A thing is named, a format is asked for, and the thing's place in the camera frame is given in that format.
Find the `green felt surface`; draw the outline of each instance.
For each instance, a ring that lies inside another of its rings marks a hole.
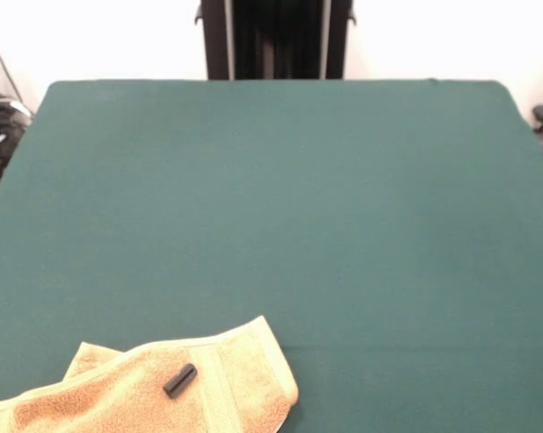
[[[51,87],[0,186],[0,399],[265,315],[286,432],[543,432],[543,151],[495,83]]]

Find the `black metal frame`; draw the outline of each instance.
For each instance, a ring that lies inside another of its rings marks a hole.
[[[352,11],[353,0],[332,0],[329,18],[329,40],[327,42],[326,78],[344,77],[345,42],[347,21]]]
[[[225,0],[201,0],[201,16],[206,44],[207,77],[230,79],[227,64]]]
[[[342,78],[344,76],[347,21],[350,18],[352,2],[353,0],[332,0],[331,2],[326,78]],[[201,0],[201,17],[203,19],[206,44],[207,77],[209,79],[230,79],[225,26],[225,0]],[[238,78],[241,78],[241,71],[238,70],[237,72],[239,74]],[[252,77],[252,73],[245,75],[247,78],[255,78]]]

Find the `tan towel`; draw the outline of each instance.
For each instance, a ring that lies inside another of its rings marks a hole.
[[[162,386],[185,364],[198,376],[175,400]],[[0,401],[0,432],[273,433],[298,399],[263,317],[206,338],[120,353],[82,344],[63,382]]]

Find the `cable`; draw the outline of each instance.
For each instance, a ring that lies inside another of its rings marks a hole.
[[[10,97],[0,97],[0,104],[9,104],[12,108],[17,110],[20,113],[23,113],[27,117],[33,119],[35,117],[35,113],[31,111],[29,108],[27,108],[23,102],[18,101],[17,99],[12,99]]]
[[[11,87],[13,88],[13,91],[17,95],[17,99],[19,99],[21,102],[23,102],[23,98],[21,97],[21,93],[19,93],[19,89],[17,88],[17,86],[15,85],[15,82],[11,78],[11,74],[9,74],[9,70],[5,66],[5,62],[3,61],[3,58],[1,57],[1,55],[0,55],[0,63],[1,63],[1,68],[3,68],[3,71],[5,72],[5,75],[7,76],[7,79],[9,80],[9,83],[11,83]]]

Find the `table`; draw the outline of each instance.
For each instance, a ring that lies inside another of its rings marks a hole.
[[[268,318],[286,432],[543,432],[543,150],[493,82],[51,86],[0,186],[0,399]]]

